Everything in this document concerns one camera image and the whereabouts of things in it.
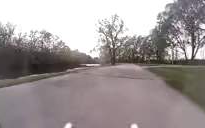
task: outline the tree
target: tree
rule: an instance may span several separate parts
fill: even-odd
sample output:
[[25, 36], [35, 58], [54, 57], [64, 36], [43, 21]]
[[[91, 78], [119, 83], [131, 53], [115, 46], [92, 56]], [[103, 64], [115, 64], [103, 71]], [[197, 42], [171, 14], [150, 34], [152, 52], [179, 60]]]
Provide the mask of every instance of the tree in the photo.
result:
[[101, 43], [100, 48], [108, 52], [112, 65], [116, 63], [117, 49], [122, 46], [122, 43], [126, 39], [123, 38], [123, 33], [126, 30], [124, 21], [117, 14], [112, 15], [111, 19], [99, 20], [98, 33], [99, 42]]
[[167, 25], [168, 39], [188, 59], [187, 48], [194, 60], [205, 46], [205, 0], [176, 0], [166, 6], [162, 22]]

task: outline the bare tree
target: bare tree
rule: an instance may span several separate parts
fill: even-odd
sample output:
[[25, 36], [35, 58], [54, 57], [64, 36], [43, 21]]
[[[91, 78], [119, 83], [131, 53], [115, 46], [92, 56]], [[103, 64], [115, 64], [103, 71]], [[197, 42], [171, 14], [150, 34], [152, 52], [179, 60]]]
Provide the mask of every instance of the bare tree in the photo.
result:
[[111, 19], [99, 20], [98, 25], [99, 41], [102, 43], [100, 47], [108, 51], [111, 64], [115, 65], [116, 51], [125, 39], [121, 35], [127, 30], [124, 21], [115, 14]]

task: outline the tree trunk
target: tree trunk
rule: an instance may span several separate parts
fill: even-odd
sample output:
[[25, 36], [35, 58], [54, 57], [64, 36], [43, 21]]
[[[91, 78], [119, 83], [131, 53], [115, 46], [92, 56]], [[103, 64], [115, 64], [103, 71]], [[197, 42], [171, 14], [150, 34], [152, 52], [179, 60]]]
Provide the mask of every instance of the tree trunk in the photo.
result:
[[112, 54], [112, 57], [111, 57], [111, 59], [112, 59], [111, 64], [112, 65], [115, 65], [115, 63], [116, 63], [116, 54], [115, 54], [115, 52], [116, 52], [116, 50], [113, 49], [113, 54]]

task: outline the wet road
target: wet road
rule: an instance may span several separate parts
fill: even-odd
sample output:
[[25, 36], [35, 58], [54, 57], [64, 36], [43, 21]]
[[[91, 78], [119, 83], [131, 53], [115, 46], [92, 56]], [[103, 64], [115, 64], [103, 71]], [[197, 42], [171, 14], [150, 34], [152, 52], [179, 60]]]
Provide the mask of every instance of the wet road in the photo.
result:
[[205, 128], [205, 113], [133, 64], [0, 89], [2, 128]]

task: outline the lawn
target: lawn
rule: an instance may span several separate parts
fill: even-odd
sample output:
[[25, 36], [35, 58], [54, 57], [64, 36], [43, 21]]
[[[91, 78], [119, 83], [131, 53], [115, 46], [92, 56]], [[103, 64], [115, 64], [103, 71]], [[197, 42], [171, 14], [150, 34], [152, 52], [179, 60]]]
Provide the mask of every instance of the lawn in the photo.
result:
[[205, 67], [148, 68], [205, 110]]

